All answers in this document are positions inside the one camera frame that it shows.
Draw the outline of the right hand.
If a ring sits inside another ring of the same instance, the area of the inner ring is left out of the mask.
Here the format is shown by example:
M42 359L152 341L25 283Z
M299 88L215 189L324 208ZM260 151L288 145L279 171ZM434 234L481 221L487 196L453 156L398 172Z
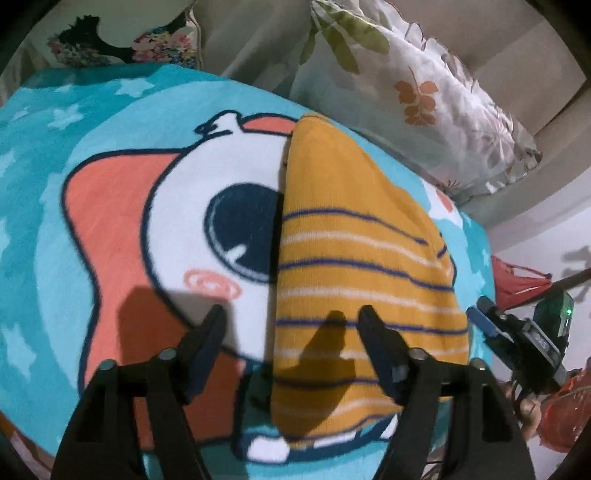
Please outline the right hand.
M516 386L514 382L502 382L501 386L505 397L513 407L518 423L521 425L522 436L525 440L535 437L542 419L540 402L536 398L517 401L514 398L514 387Z

